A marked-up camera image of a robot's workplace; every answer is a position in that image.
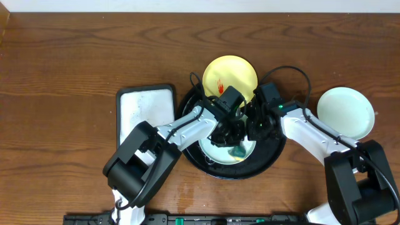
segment green object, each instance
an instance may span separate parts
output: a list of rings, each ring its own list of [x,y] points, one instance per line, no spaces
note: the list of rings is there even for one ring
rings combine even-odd
[[[235,146],[228,151],[228,154],[230,154],[236,160],[242,161],[246,156],[246,150],[242,146]]]
[[[175,219],[175,225],[183,225],[183,221],[184,221],[183,218],[176,218]]]

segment white bowl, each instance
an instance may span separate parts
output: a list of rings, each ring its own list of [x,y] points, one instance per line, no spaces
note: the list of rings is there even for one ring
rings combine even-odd
[[[348,87],[325,92],[318,101],[317,113],[319,120],[353,139],[369,134],[375,122],[375,112],[368,99]]]

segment white plate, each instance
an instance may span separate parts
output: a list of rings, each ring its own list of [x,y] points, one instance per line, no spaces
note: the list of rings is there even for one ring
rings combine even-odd
[[[361,139],[371,132],[375,113],[368,99],[348,87],[336,87],[325,92],[318,101],[318,119],[337,132]]]
[[[246,150],[246,155],[243,160],[235,159],[228,153],[228,151],[234,147],[217,147],[211,144],[211,141],[208,138],[200,140],[199,145],[204,154],[214,162],[224,165],[232,165],[247,159],[256,147],[256,142],[249,141],[247,135],[244,137],[244,140],[240,142],[242,148]]]

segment yellow plate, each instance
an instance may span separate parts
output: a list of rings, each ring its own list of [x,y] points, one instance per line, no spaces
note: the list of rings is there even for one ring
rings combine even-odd
[[[232,86],[250,102],[258,80],[249,62],[238,56],[222,56],[208,65],[202,83],[206,96],[219,97],[228,86]]]

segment green connector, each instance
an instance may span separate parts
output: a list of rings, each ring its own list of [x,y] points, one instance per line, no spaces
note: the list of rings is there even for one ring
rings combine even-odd
[[[176,218],[175,219],[175,225],[183,225],[183,221],[184,221],[183,218]]]

